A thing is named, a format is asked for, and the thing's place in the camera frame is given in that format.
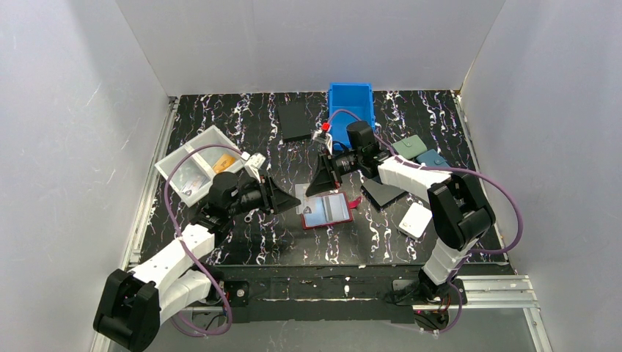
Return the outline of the grey patterned credit card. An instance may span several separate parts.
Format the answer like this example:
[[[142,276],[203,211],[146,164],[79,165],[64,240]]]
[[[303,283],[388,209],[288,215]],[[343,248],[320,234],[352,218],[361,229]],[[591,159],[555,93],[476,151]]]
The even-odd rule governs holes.
[[[308,197],[306,195],[308,187],[309,183],[297,183],[294,186],[296,198],[301,202],[301,204],[296,208],[296,213],[299,215],[317,212],[317,197]]]

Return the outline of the red card holder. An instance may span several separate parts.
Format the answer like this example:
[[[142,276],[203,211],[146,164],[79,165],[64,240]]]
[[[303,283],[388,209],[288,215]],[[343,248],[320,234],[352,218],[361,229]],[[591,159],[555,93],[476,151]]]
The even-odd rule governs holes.
[[[302,205],[301,225],[308,230],[351,222],[352,210],[361,201],[361,197],[349,200],[344,192],[309,197]]]

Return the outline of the orange credit card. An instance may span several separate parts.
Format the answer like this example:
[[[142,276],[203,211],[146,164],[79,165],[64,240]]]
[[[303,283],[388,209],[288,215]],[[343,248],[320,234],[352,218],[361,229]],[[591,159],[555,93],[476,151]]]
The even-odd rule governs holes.
[[[212,165],[212,170],[218,174],[230,168],[237,159],[230,154],[222,154],[220,158]]]

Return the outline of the white divided tray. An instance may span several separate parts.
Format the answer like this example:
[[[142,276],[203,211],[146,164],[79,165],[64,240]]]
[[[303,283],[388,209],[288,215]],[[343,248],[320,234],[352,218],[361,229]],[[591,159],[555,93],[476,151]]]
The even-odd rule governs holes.
[[[222,154],[230,154],[237,159],[225,172],[236,173],[243,168],[242,152],[238,150],[238,146],[220,129],[212,125],[156,162],[155,168],[164,179],[170,175],[173,176],[169,183],[170,187],[183,203],[192,206],[207,195],[212,181],[217,175],[212,170],[212,165]],[[209,181],[198,192],[187,197],[180,191],[181,188],[188,180],[199,175],[208,177]]]

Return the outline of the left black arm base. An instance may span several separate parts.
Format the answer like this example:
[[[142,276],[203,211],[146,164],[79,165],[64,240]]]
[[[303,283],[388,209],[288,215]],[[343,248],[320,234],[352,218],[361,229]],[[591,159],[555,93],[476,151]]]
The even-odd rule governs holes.
[[[248,281],[219,281],[219,287],[232,308],[248,305],[250,294],[250,283]],[[213,286],[210,286],[207,296],[201,298],[199,303],[211,310],[226,311],[224,299]]]

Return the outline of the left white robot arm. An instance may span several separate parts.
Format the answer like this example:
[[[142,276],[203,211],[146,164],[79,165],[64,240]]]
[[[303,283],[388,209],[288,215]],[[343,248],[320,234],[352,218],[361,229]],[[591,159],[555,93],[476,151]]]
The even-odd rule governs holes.
[[[215,290],[226,321],[212,330],[197,328],[194,336],[227,332],[233,323],[230,300],[200,258],[222,241],[236,216],[251,210],[275,215],[300,204],[264,172],[245,183],[239,183],[232,172],[217,174],[200,200],[194,221],[179,230],[173,241],[131,270],[109,274],[93,329],[129,351],[144,351],[162,323]]]

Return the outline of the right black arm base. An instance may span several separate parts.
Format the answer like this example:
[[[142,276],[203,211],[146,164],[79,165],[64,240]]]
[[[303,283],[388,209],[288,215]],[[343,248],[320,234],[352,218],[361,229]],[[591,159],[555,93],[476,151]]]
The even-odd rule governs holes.
[[[457,323],[468,299],[460,279],[440,285],[418,279],[400,289],[391,289],[384,301],[399,307],[424,306],[414,311],[415,323],[420,331],[438,335]]]

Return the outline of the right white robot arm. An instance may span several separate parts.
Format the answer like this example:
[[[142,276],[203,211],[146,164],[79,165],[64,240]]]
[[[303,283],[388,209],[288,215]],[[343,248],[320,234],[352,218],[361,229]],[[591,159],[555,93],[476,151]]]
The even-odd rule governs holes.
[[[306,195],[337,189],[343,175],[359,171],[424,199],[438,239],[422,268],[420,282],[430,287],[450,282],[469,250],[495,222],[477,177],[468,169],[422,166],[394,155],[381,147],[365,121],[353,122],[345,130],[350,147],[338,155],[319,154]]]

